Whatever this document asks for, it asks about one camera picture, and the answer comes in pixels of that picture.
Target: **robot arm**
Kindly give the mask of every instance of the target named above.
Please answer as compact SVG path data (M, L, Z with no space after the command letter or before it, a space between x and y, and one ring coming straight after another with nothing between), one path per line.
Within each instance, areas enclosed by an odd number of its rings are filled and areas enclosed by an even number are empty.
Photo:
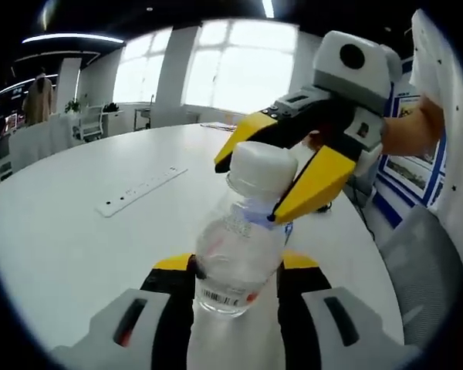
M280 224L320 208L339 194L352 173L362 174L379 156L390 81L400 74L399 57L386 46L327 33L314 62L313 84L241 120L215 157L215 171L228 172L241 141L291 148L329 124L325 145L295 178L270 219Z

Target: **desk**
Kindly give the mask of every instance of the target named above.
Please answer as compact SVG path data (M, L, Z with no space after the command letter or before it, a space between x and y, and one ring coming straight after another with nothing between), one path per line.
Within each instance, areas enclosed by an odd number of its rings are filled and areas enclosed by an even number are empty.
M229 135L198 124L128 133L49 156L0 184L0 275L41 344L74 344L90 318L140 287L157 261L194 250L199 218L226 187L212 160ZM306 150L293 151L305 162ZM95 211L171 166L188 171L111 218ZM389 275L343 194L329 213L296 220L289 247L318 260L332 286L360 297L403 341Z

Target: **white chair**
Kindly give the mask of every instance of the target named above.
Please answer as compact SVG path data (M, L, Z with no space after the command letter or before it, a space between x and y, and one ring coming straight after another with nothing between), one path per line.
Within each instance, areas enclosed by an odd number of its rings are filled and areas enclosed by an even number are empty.
M73 127L74 136L82 141L99 139L103 135L103 107L90 106L82 113L79 125Z

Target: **poster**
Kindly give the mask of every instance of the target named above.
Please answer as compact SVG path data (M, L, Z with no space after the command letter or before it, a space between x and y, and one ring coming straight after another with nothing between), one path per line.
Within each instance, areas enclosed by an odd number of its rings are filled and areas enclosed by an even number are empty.
M402 156L389 156L384 172L420 200L424 198L432 174L427 167Z
M429 205L434 204L435 201L439 198L439 195L441 195L441 191L442 191L443 186L444 186L444 176L439 176L437 186L434 189L434 193L432 194L431 201L429 202Z
M446 155L446 148L444 148L444 156L442 157L442 162L441 162L441 173L445 174L446 173L446 159L448 156Z
M417 106L419 99L420 96L405 96L398 98L396 117L401 118L412 113Z
M425 153L420 156L409 156L408 159L414 161L417 164L427 168L429 171L432 171L432 167L434 166L435 158L438 153L439 142L429 148Z

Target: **plastic water bottle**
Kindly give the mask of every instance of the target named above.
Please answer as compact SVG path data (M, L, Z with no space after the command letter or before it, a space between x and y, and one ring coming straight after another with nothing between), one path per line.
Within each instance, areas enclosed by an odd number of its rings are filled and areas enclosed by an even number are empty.
M209 310L243 314L282 262L285 226L268 221L298 166L288 150L239 143L228 191L198 237L196 299Z

